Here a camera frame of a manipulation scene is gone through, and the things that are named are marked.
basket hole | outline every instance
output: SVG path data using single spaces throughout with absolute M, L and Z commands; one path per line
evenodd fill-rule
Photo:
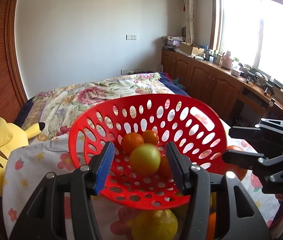
M 144 132 L 147 129 L 147 121 L 145 118 L 141 119 L 141 130 Z
M 96 129 L 97 129 L 98 133 L 99 133 L 101 136 L 103 136 L 103 137 L 106 136 L 106 132 L 105 132 L 104 128 L 101 127 L 99 124 L 96 125 Z
M 108 136 L 111 141 L 115 141 L 115 135 L 113 135 L 111 132 L 108 134 Z
M 134 106 L 131 106 L 129 108 L 129 113 L 130 113 L 131 118 L 136 118 L 137 113 L 136 113 L 136 108 Z
M 168 201 L 168 202 L 174 201 L 174 199 L 173 199 L 172 197 L 166 197 L 166 198 L 164 198 L 164 200 L 166 200 L 166 201 Z
M 117 137 L 117 140 L 118 140 L 118 143 L 121 145 L 121 141 L 122 141 L 123 137 L 121 135 L 118 135 Z
M 92 120 L 90 120 L 89 118 L 87 118 L 87 123 L 88 123 L 88 125 L 89 125 L 91 128 L 95 129 L 95 126 L 94 126 Z
M 123 108 L 122 113 L 123 113 L 123 116 L 124 116 L 124 117 L 127 117 L 127 111 L 126 111 L 125 108 Z
M 176 114 L 176 113 L 175 113 L 175 110 L 174 110 L 174 109 L 170 110 L 170 111 L 168 112 L 167 121 L 168 121 L 168 122 L 171 122 L 171 121 L 174 119 L 175 114 Z
M 171 128 L 172 128 L 173 130 L 175 130 L 175 129 L 177 128 L 177 125 L 178 125 L 178 123 L 174 123 Z
M 189 108 L 185 107 L 182 112 L 180 113 L 179 120 L 184 121 L 189 113 Z
M 185 126 L 186 126 L 186 127 L 189 127 L 189 126 L 191 125 L 192 121 L 193 121 L 193 120 L 189 119 L 189 120 L 186 122 Z
M 138 124 L 137 123 L 134 123 L 134 131 L 138 132 Z
M 108 116 L 105 117 L 105 123 L 109 129 L 112 129 L 114 127 L 112 120 Z
M 215 153 L 215 154 L 214 154 L 213 156 L 211 156 L 209 159 L 210 159 L 210 160 L 217 159 L 220 155 L 221 155 L 221 153 Z
M 212 131 L 214 129 L 215 124 L 213 121 L 197 107 L 193 106 L 190 109 L 190 114 L 197 118 L 197 120 L 200 121 L 208 131 Z
M 194 125 L 190 130 L 189 130 L 189 135 L 194 135 L 195 133 L 197 133 L 199 129 L 199 124 Z
M 163 195 L 165 195 L 165 192 L 163 192 L 163 191 L 156 191 L 156 192 L 155 192 L 155 195 L 157 195 L 157 196 L 163 196 Z
M 178 130 L 178 131 L 175 133 L 174 142 L 177 142 L 177 141 L 180 139 L 180 137 L 182 136 L 182 133 L 183 133 L 182 130 Z
M 158 107 L 157 112 L 156 112 L 157 118 L 162 118 L 163 117 L 163 106 Z
M 152 130 L 153 130 L 155 133 L 158 133 L 157 126 L 154 126 L 154 127 L 152 128 Z
M 129 177 L 135 179 L 137 177 L 137 175 L 133 172 L 129 173 Z
M 200 167 L 202 167 L 203 169 L 208 169 L 211 166 L 211 163 L 203 163 L 200 165 Z
M 204 132 L 201 131 L 199 134 L 197 134 L 196 139 L 200 139 L 201 137 L 203 137 Z
M 88 144 L 88 147 L 89 147 L 92 151 L 97 152 L 97 149 L 96 149 L 96 147 L 95 147 L 94 145 Z
M 151 100 L 149 99 L 148 101 L 147 101 L 147 109 L 149 110 L 151 108 Z
M 126 200 L 126 198 L 123 197 L 123 196 L 121 196 L 121 197 L 117 197 L 116 200 L 118 200 L 118 201 L 124 201 L 124 200 Z
M 160 206 L 161 206 L 161 203 L 159 203 L 159 202 L 157 202 L 157 201 L 153 201 L 153 202 L 152 202 L 152 205 L 153 205 L 154 207 L 160 207 Z
M 149 184 L 149 183 L 151 183 L 151 179 L 149 177 L 145 177 L 143 179 L 143 182 L 146 183 L 146 184 Z
M 88 130 L 87 128 L 84 129 L 84 132 L 87 136 L 88 139 L 90 139 L 91 141 L 95 142 L 96 141 L 96 137 L 95 135 L 90 131 Z
M 208 135 L 203 139 L 202 144 L 205 145 L 205 144 L 209 143 L 212 139 L 214 139 L 214 137 L 215 137 L 215 133 L 214 133 L 214 132 L 208 134 Z
M 211 150 L 210 149 L 209 150 L 205 150 L 198 156 L 198 158 L 199 159 L 203 159 L 203 158 L 208 157 L 210 154 L 211 154 Z
M 185 148 L 184 148 L 184 150 L 182 151 L 182 153 L 186 153 L 186 152 L 190 151 L 193 147 L 194 147 L 194 143 L 188 143 L 188 144 L 185 146 Z
M 120 187 L 111 187 L 109 190 L 115 193 L 123 192 L 123 190 Z
M 215 147 L 217 144 L 219 144 L 220 143 L 220 139 L 217 139 L 217 140 L 214 140 L 212 143 L 211 143 L 211 145 L 210 145 L 210 147 L 212 148 L 212 147 Z
M 181 101 L 179 101 L 176 105 L 176 112 L 178 112 L 181 109 Z
M 131 185 L 130 185 L 129 182 L 124 181 L 123 184 L 124 184 L 125 186 L 127 186 L 127 187 L 131 187 Z
M 197 149 L 193 150 L 192 154 L 196 154 L 196 153 L 198 153 L 199 151 L 200 151 L 200 149 L 197 148 Z
M 185 144 L 185 142 L 186 142 L 186 139 L 185 138 L 182 139 L 179 143 L 179 147 L 182 147 Z
M 140 201 L 141 197 L 139 197 L 138 195 L 131 195 L 131 196 L 129 196 L 129 199 L 131 201 Z
M 169 138 L 169 130 L 166 130 L 164 133 L 163 133 L 163 136 L 162 136 L 162 141 L 163 142 L 166 142 Z
M 124 129 L 126 131 L 126 133 L 130 133 L 131 132 L 131 127 L 130 127 L 130 124 L 129 123 L 124 123 Z
M 100 112 L 96 112 L 96 116 L 97 116 L 97 119 L 100 121 L 100 122 L 102 122 L 103 121 L 103 117 L 102 117 L 102 115 L 100 114 Z
M 161 181 L 161 182 L 158 182 L 158 187 L 165 187 L 165 186 L 166 186 L 166 184 L 163 183 L 162 181 Z
M 143 106 L 139 106 L 139 113 L 142 114 L 144 112 L 144 107 Z
M 124 166 L 117 166 L 117 170 L 123 172 L 125 170 Z
M 115 116 L 118 116 L 118 109 L 116 106 L 113 106 L 113 112 Z
M 165 102 L 165 109 L 168 109 L 169 105 L 170 105 L 170 100 L 167 99 L 166 102 Z

wooden door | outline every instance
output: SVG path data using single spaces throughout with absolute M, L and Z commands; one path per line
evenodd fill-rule
M 161 64 L 163 65 L 163 72 L 168 73 L 170 77 L 171 77 L 171 66 L 173 64 L 174 57 L 175 57 L 175 52 L 164 49 L 162 50 Z
M 230 74 L 215 70 L 207 103 L 221 119 L 227 120 L 240 88 L 241 83 Z
M 207 103 L 207 95 L 211 89 L 210 85 L 214 69 L 197 60 L 193 60 L 190 68 L 192 70 L 189 78 L 190 89 L 187 93 L 191 97 Z
M 176 74 L 175 74 L 174 79 L 178 78 L 179 83 L 185 87 L 188 85 L 187 75 L 189 75 L 189 70 L 191 68 L 191 62 L 192 62 L 191 58 L 188 58 L 186 56 L 179 55 L 179 54 L 175 55 L 174 65 L 176 67 Z

red plastic basket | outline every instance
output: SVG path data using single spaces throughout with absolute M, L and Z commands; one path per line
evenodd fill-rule
M 106 141 L 115 144 L 116 152 L 105 189 L 101 194 L 119 204 L 137 209 L 168 209 L 183 205 L 182 196 L 173 179 L 160 174 L 141 178 L 129 166 L 129 155 L 121 148 L 126 133 L 157 130 L 158 148 L 174 141 L 179 152 L 187 155 L 209 172 L 224 174 L 227 165 L 221 159 L 226 150 L 226 135 L 217 114 L 196 99 L 172 94 L 147 94 L 118 98 L 89 108 L 74 122 L 69 134 L 70 156 L 80 166 L 76 141 L 85 134 L 84 156 L 99 154 Z

yellow-green fruit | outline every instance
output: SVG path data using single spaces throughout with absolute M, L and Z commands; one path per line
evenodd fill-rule
M 134 172 L 145 177 L 157 172 L 160 160 L 158 148 L 153 144 L 145 143 L 133 150 L 129 157 L 129 165 Z
M 172 240 L 178 222 L 170 209 L 141 211 L 133 221 L 134 240 Z

yellow plush toy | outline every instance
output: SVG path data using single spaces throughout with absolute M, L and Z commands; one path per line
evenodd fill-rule
M 45 127 L 45 123 L 35 123 L 27 130 L 23 130 L 13 123 L 7 123 L 0 117 L 0 196 L 3 192 L 3 180 L 7 159 L 11 151 L 28 145 L 28 139 L 38 135 Z

